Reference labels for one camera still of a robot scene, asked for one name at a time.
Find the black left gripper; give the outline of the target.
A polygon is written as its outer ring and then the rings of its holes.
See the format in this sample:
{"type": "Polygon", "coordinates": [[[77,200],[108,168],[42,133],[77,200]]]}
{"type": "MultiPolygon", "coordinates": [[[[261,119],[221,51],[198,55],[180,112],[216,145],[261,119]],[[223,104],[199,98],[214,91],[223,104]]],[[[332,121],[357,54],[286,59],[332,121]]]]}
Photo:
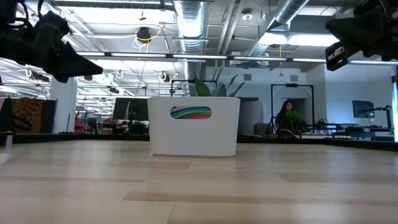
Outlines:
{"type": "Polygon", "coordinates": [[[3,23],[0,57],[40,67],[61,83],[73,77],[102,74],[102,67],[78,55],[68,42],[62,41],[69,31],[67,21],[52,11],[42,16],[35,26],[13,28],[3,23]]]}

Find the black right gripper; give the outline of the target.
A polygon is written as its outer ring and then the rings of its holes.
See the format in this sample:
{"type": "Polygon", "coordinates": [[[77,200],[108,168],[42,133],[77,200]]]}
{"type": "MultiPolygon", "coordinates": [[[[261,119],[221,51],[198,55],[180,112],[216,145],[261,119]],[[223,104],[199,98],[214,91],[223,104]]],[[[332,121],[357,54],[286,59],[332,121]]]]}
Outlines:
{"type": "Polygon", "coordinates": [[[398,0],[361,0],[353,15],[325,24],[341,43],[352,45],[348,56],[362,52],[367,58],[398,61],[398,0]]]}

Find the white plastic basket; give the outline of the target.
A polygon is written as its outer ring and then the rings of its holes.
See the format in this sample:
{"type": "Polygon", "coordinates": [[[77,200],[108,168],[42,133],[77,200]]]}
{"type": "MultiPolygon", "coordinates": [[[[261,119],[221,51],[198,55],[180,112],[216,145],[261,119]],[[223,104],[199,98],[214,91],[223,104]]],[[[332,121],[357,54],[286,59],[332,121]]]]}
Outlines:
{"type": "Polygon", "coordinates": [[[236,155],[241,100],[234,97],[152,97],[147,100],[150,151],[157,156],[236,155]],[[178,119],[177,112],[209,108],[207,118],[178,119]]]}

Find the dark monitor screen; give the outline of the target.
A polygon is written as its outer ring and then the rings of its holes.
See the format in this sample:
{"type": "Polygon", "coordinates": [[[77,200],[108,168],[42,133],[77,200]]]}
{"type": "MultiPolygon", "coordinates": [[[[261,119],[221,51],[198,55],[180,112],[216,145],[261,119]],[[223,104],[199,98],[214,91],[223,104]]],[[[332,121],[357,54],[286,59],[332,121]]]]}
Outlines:
{"type": "Polygon", "coordinates": [[[113,119],[148,121],[149,113],[147,99],[116,98],[113,119]]]}

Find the person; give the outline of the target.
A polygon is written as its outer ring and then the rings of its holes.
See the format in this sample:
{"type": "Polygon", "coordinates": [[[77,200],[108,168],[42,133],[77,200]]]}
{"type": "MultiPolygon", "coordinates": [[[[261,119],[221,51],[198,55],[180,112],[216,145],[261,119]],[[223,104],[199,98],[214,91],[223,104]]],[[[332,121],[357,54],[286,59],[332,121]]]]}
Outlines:
{"type": "Polygon", "coordinates": [[[285,127],[284,115],[285,115],[287,112],[290,112],[290,111],[294,111],[294,110],[293,110],[293,104],[292,104],[292,102],[290,102],[290,101],[284,101],[284,103],[283,103],[283,105],[282,105],[282,107],[281,107],[281,109],[280,109],[280,111],[279,111],[279,113],[277,114],[276,119],[275,119],[275,126],[276,126],[276,128],[277,128],[278,131],[283,130],[283,129],[288,130],[288,129],[285,127]]]}

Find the green leafy background plant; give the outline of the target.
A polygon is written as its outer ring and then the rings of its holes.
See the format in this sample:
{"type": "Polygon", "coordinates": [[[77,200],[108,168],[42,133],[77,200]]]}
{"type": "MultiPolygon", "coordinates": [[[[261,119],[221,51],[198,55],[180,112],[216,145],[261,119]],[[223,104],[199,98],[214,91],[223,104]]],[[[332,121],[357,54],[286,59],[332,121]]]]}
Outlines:
{"type": "Polygon", "coordinates": [[[293,133],[302,133],[302,119],[300,115],[295,111],[287,112],[284,115],[285,127],[293,133]]]}

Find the ceiling light strip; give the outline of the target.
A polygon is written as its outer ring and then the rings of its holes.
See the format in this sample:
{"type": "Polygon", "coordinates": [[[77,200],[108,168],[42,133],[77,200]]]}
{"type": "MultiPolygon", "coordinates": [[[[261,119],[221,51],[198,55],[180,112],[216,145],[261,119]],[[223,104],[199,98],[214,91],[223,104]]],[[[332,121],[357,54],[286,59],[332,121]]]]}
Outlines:
{"type": "Polygon", "coordinates": [[[127,60],[128,58],[167,58],[167,59],[192,59],[192,60],[239,60],[254,62],[292,62],[292,63],[326,63],[325,59],[319,58],[292,58],[292,57],[252,57],[235,55],[196,55],[196,54],[151,54],[151,53],[123,53],[123,52],[77,52],[78,55],[89,58],[117,58],[127,60]]]}

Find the green snake plant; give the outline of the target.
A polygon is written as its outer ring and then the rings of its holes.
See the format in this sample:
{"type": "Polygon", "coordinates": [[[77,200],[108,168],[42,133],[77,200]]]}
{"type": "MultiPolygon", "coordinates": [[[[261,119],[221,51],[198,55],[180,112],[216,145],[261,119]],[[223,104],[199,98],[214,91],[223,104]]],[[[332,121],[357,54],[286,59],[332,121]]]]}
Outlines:
{"type": "Polygon", "coordinates": [[[235,97],[237,92],[243,87],[245,82],[240,83],[237,88],[232,91],[231,93],[228,93],[228,90],[233,86],[235,79],[238,77],[238,75],[235,75],[230,81],[228,85],[225,85],[224,83],[220,83],[217,85],[214,89],[210,90],[208,86],[205,84],[204,81],[201,81],[198,78],[198,75],[194,72],[195,75],[194,77],[194,84],[195,84],[195,89],[197,96],[202,96],[202,97],[208,97],[208,96],[215,96],[215,97],[235,97]]]}

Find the silver ventilation duct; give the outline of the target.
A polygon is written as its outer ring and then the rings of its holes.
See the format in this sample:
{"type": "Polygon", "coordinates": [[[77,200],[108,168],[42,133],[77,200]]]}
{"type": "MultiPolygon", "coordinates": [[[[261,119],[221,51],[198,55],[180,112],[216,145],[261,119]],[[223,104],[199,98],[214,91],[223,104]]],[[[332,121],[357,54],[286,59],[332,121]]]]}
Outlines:
{"type": "Polygon", "coordinates": [[[185,54],[202,54],[205,48],[207,2],[174,1],[181,50],[185,54]]]}
{"type": "Polygon", "coordinates": [[[274,31],[289,31],[292,20],[309,2],[310,0],[280,0],[277,8],[261,19],[257,28],[257,40],[246,56],[260,57],[270,46],[286,44],[287,38],[274,31]]]}

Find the patterned wall panel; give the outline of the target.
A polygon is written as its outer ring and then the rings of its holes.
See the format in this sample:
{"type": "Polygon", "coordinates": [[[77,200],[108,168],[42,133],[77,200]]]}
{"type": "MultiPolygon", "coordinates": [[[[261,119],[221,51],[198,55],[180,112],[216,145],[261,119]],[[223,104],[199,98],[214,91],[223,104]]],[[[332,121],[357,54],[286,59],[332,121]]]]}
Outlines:
{"type": "Polygon", "coordinates": [[[0,133],[52,133],[56,100],[0,98],[0,133]]]}

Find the black metal table frame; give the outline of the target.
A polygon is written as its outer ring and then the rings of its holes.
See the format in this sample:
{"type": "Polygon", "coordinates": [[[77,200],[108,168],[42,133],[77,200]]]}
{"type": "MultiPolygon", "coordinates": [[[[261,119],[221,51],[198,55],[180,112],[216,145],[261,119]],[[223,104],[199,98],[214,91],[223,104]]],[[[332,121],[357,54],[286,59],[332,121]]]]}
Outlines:
{"type": "MultiPolygon", "coordinates": [[[[111,141],[149,141],[149,136],[104,135],[104,134],[13,134],[12,142],[16,144],[77,141],[77,140],[111,140],[111,141]]],[[[338,147],[353,147],[358,149],[372,149],[398,153],[397,142],[357,141],[349,139],[272,139],[258,137],[238,137],[237,143],[246,144],[308,144],[338,147]]]]}

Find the black rig frame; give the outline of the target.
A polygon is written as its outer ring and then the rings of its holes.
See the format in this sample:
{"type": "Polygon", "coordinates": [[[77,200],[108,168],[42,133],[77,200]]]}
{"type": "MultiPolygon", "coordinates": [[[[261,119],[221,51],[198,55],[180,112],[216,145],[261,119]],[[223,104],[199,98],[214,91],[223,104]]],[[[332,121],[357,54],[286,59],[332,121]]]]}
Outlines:
{"type": "Polygon", "coordinates": [[[276,133],[277,129],[274,124],[276,117],[274,116],[274,95],[279,91],[281,87],[286,88],[298,88],[302,87],[311,96],[311,106],[312,106],[312,123],[308,126],[311,127],[312,133],[315,132],[315,98],[314,98],[314,86],[313,85],[301,85],[297,83],[286,83],[286,84],[271,84],[271,118],[269,125],[272,127],[272,132],[276,133]]]}

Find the wall monitor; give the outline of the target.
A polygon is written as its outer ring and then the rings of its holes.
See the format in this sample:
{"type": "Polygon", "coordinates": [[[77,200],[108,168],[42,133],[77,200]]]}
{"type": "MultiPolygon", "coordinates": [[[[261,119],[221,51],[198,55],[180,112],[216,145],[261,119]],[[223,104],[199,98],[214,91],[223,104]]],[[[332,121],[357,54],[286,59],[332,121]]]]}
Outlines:
{"type": "Polygon", "coordinates": [[[353,100],[354,118],[374,118],[374,104],[372,101],[353,100]]]}

